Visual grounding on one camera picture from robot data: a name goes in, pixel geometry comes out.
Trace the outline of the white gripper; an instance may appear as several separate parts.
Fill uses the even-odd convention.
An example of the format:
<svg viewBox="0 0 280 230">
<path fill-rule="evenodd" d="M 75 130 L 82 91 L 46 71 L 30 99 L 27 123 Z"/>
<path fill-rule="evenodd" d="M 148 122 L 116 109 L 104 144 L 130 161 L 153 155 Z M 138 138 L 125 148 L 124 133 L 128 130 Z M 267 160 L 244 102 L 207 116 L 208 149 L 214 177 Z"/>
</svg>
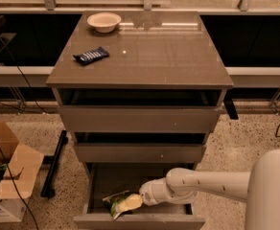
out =
<svg viewBox="0 0 280 230">
<path fill-rule="evenodd" d="M 165 178 L 144 183 L 139 189 L 139 194 L 121 197 L 115 206 L 115 210 L 123 213 L 141 207 L 143 202 L 147 206 L 170 202 L 174 195 L 173 191 L 168 187 Z"/>
</svg>

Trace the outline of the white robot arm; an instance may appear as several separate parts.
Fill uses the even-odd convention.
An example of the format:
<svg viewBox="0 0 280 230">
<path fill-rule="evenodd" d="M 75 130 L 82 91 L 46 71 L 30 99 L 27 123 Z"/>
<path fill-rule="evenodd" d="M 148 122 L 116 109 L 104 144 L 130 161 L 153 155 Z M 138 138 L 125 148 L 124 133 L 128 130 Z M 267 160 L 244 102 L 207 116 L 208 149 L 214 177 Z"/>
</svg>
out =
<svg viewBox="0 0 280 230">
<path fill-rule="evenodd" d="M 137 194 L 119 201 L 115 215 L 142 205 L 184 204 L 196 192 L 244 202 L 245 230 L 280 230 L 280 149 L 264 153 L 249 172 L 171 169 L 165 177 L 142 184 Z"/>
</svg>

